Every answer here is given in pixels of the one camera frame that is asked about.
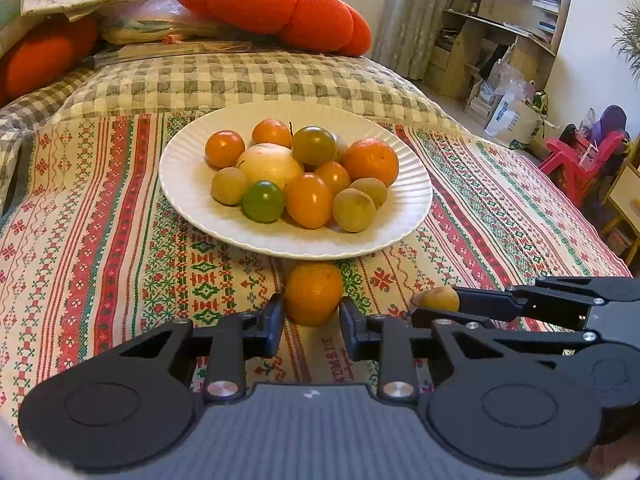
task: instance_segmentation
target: curtain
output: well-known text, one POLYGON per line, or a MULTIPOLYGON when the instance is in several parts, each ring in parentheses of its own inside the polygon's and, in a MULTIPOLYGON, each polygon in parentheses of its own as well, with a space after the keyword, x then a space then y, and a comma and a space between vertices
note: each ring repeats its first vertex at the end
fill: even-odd
POLYGON ((371 58, 401 76, 421 79, 442 28, 442 11, 454 2, 468 0, 388 0, 371 58))

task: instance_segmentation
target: plate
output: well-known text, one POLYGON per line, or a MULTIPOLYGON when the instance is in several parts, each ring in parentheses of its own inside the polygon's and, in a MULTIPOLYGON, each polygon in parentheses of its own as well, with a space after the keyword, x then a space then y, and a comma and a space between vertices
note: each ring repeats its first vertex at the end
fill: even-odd
POLYGON ((362 256, 387 247, 414 231, 431 208, 433 189, 424 165, 398 137, 382 126, 340 108, 315 103, 263 101, 222 108, 196 119, 169 141, 159 167, 162 191, 184 219, 224 242, 256 253, 303 260, 337 260, 362 256), (233 130, 251 144, 254 126, 265 118, 292 123, 293 131, 322 126, 347 143, 365 137, 384 140, 398 154, 400 173, 373 224, 351 234, 337 227, 308 230, 279 219, 253 222, 240 207, 216 202, 209 194, 215 173, 204 159, 207 139, 219 130, 233 130))

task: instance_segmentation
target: white bag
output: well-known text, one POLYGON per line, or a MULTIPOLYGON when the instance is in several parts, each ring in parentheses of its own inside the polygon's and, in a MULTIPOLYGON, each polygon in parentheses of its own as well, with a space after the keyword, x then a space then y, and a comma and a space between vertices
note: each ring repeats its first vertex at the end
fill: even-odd
POLYGON ((512 150, 522 150, 536 136, 542 123, 542 117, 524 102, 510 100, 510 96, 505 95, 489 122, 486 133, 512 150))

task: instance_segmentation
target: orange tomato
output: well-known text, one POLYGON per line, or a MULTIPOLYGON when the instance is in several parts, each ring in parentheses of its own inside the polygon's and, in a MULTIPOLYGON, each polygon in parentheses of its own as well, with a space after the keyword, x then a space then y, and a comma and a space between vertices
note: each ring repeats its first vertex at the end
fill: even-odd
POLYGON ((314 173, 331 188, 334 196, 351 185, 349 173, 337 162, 326 162, 322 166, 318 166, 314 173))
POLYGON ((251 134, 251 140, 255 144, 270 142, 271 144, 278 144, 285 148, 291 147, 292 138, 289 127, 278 119, 265 119, 260 121, 255 125, 251 134))
POLYGON ((289 216, 307 229, 318 229, 331 218, 334 196, 331 188, 313 173, 289 181, 284 189, 284 207, 289 216))
POLYGON ((398 178, 400 164, 396 152, 383 140, 360 139, 344 152, 342 165, 351 180, 372 176, 391 186, 398 178))
POLYGON ((342 275, 334 264, 297 264, 287 278, 284 309, 295 323, 319 326, 332 318, 342 292, 342 275))
POLYGON ((220 130, 214 133, 204 147, 207 162, 216 168, 234 166, 243 152, 244 140, 231 130, 220 130))

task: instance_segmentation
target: silver bolt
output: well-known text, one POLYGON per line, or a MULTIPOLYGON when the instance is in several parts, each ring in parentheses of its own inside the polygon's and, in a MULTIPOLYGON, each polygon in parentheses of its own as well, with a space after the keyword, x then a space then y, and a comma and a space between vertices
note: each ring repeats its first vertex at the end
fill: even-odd
POLYGON ((395 399, 405 399, 407 397, 411 397, 414 393, 414 387, 409 383, 405 383, 404 381, 394 381, 392 383, 387 383, 382 388, 385 395, 388 397, 393 397, 395 399))
POLYGON ((207 393, 214 397, 231 397, 238 393, 239 387, 232 381, 215 381, 207 386, 207 393))

